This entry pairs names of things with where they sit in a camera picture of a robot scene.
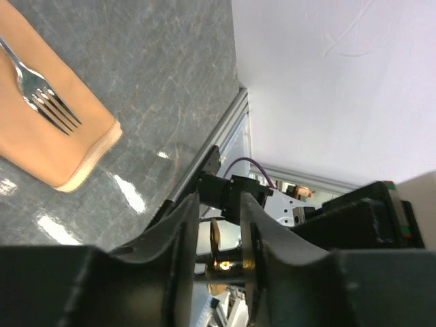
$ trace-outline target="fork tines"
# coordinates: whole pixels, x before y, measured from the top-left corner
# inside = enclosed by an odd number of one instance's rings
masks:
[[[69,131],[74,131],[78,128],[78,124],[82,124],[76,115],[63,103],[51,89],[44,87],[42,90],[37,89],[32,94],[33,109],[38,111],[45,119],[50,121],[54,126],[60,129],[63,133],[69,135]]]

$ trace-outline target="cloth napkin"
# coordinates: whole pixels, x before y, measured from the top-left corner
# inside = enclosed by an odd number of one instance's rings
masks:
[[[45,77],[82,122],[67,136],[30,108],[18,90],[14,66],[0,47],[0,155],[56,190],[71,192],[121,137],[120,124],[6,0],[0,0],[0,13],[3,39],[28,68]]]

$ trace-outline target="marble countertop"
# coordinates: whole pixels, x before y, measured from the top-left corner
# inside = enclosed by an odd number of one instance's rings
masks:
[[[11,1],[121,122],[84,185],[60,193],[0,160],[0,244],[137,236],[238,93],[230,0]]]

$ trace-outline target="silver fork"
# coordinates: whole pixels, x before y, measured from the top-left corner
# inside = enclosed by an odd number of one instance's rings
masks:
[[[67,135],[69,135],[67,130],[73,132],[78,128],[77,124],[82,123],[52,90],[46,79],[40,73],[27,68],[2,36],[0,36],[0,46],[5,49],[14,64],[17,73],[16,84],[26,103]]]

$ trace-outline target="wire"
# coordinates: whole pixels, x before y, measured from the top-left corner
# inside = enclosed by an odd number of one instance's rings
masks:
[[[253,165],[256,166],[256,168],[262,173],[262,175],[265,177],[266,182],[268,182],[269,187],[275,189],[276,187],[274,186],[274,183],[272,182],[271,178],[268,176],[268,174],[266,173],[265,169],[260,165],[260,163],[258,163],[256,160],[252,159],[252,158],[248,158],[248,157],[239,157],[238,159],[235,159],[225,170],[223,178],[226,178],[228,173],[230,172],[230,170],[233,168],[234,165],[236,165],[238,162],[240,161],[248,161],[250,163],[252,163]],[[204,216],[206,216],[206,214],[211,210],[210,207],[208,207],[206,209],[206,211],[204,211],[204,213],[202,214],[202,219],[204,219]]]

